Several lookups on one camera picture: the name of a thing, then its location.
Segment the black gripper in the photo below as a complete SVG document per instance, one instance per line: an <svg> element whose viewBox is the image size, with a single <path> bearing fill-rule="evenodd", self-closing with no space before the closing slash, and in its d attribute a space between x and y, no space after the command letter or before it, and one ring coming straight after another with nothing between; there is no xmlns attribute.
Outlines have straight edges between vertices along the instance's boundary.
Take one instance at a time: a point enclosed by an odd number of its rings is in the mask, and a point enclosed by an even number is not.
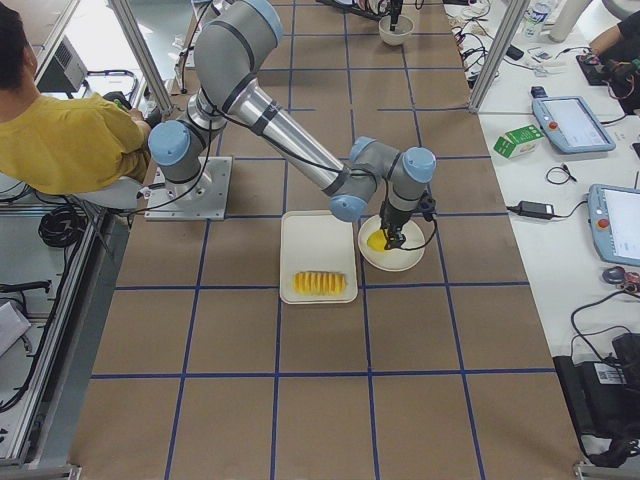
<svg viewBox="0 0 640 480"><path fill-rule="evenodd" d="M400 210L384 200L380 208L380 231L386 240L385 249L401 249L405 243L405 235L402 233L404 225L411 219L412 212Z"/></svg>
<svg viewBox="0 0 640 480"><path fill-rule="evenodd" d="M401 14L403 6L402 0L390 0L389 1L389 30L391 32L396 31L396 27L398 25L399 15Z"/></svg>

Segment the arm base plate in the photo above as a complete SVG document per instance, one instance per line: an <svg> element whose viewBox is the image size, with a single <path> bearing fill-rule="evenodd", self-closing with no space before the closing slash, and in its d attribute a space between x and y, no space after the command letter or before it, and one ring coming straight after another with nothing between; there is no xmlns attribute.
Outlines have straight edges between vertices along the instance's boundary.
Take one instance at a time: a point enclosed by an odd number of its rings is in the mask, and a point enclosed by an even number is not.
<svg viewBox="0 0 640 480"><path fill-rule="evenodd" d="M156 168L155 183L148 196L144 217L149 221L222 221L233 165L232 157L199 157L201 170L194 179L177 184Z"/></svg>

